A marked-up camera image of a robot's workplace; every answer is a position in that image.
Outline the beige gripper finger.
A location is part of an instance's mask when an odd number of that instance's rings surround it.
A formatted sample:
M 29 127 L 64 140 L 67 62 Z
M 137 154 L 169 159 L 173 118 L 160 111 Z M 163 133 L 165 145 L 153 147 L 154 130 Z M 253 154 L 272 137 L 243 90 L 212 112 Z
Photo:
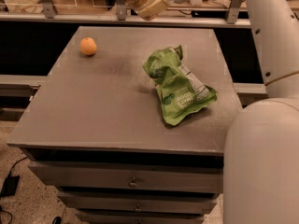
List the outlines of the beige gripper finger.
M 168 8 L 168 0 L 147 0 L 137 11 L 137 15 L 145 21 L 153 20 L 159 13 Z

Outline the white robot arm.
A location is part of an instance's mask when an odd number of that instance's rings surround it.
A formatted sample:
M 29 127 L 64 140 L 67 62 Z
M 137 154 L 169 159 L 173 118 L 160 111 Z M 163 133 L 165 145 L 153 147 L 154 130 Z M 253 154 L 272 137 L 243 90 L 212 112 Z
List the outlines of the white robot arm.
M 268 96 L 227 133 L 223 224 L 299 224 L 299 20 L 286 0 L 245 2 Z

